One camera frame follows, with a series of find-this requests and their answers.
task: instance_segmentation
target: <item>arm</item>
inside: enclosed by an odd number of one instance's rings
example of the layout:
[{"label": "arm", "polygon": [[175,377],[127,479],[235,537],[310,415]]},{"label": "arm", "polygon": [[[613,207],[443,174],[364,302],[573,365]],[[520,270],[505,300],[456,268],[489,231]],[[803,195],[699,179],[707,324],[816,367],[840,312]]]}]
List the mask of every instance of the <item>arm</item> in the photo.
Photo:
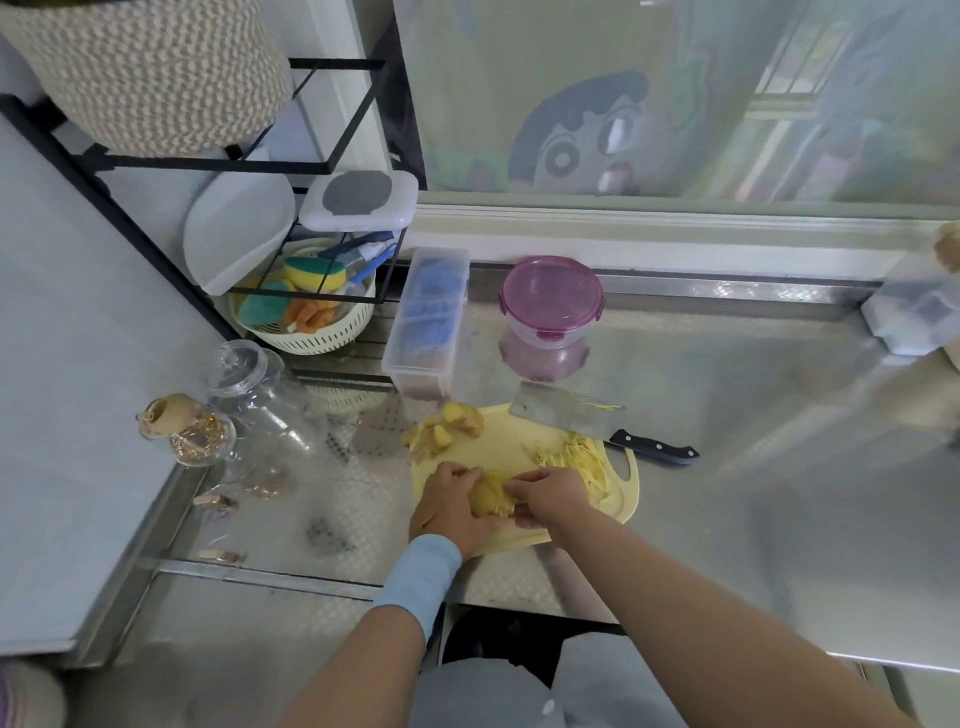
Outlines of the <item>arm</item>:
[{"label": "arm", "polygon": [[507,485],[619,619],[691,728],[917,728],[836,660],[592,508],[567,469]]},{"label": "arm", "polygon": [[437,610],[453,577],[499,519],[475,519],[483,473],[442,463],[423,489],[403,552],[372,609],[300,693],[278,728],[404,726]]},{"label": "arm", "polygon": [[423,630],[410,612],[396,606],[371,609],[279,728],[406,725],[424,645]]}]

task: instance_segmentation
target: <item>green sponge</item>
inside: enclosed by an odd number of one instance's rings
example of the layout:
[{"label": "green sponge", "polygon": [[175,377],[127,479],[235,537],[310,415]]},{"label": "green sponge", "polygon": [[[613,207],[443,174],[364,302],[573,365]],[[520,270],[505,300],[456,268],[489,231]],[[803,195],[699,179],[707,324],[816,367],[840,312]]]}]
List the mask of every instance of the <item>green sponge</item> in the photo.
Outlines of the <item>green sponge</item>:
[{"label": "green sponge", "polygon": [[[261,288],[271,291],[294,291],[296,288],[289,280],[270,280]],[[283,318],[290,299],[283,296],[257,296],[250,294],[237,309],[237,318],[242,324],[252,327],[262,327],[275,324]]]},{"label": "green sponge", "polygon": [[335,291],[347,283],[347,269],[336,260],[308,255],[291,255],[283,261],[283,277],[305,291]]}]

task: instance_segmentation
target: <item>frosted window film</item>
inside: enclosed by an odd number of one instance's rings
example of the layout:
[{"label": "frosted window film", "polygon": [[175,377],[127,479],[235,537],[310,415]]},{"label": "frosted window film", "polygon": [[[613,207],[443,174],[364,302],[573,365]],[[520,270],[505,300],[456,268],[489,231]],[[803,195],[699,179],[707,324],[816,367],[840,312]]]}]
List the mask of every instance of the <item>frosted window film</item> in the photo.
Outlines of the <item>frosted window film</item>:
[{"label": "frosted window film", "polygon": [[953,0],[396,0],[431,190],[960,204]]}]

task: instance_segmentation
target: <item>cleaver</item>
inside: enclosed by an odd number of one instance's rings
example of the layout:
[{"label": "cleaver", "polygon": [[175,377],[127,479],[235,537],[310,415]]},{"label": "cleaver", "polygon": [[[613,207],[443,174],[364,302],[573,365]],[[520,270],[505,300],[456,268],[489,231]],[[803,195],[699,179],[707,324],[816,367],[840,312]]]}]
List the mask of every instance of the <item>cleaver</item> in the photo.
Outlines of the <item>cleaver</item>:
[{"label": "cleaver", "polygon": [[588,437],[630,449],[647,460],[667,465],[691,465],[700,457],[691,446],[678,448],[649,437],[639,437],[624,428],[627,408],[568,392],[560,387],[520,382],[510,405],[510,414],[557,429],[572,430]]}]

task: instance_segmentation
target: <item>knife handle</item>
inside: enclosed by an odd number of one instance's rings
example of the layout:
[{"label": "knife handle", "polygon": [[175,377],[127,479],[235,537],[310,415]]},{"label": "knife handle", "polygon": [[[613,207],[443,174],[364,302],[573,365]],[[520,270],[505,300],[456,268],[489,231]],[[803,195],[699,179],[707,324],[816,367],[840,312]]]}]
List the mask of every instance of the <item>knife handle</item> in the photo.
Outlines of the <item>knife handle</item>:
[{"label": "knife handle", "polygon": [[675,448],[658,440],[651,440],[649,437],[637,437],[625,429],[618,429],[607,442],[630,449],[648,460],[669,465],[690,465],[700,457],[700,453],[690,446]]}]

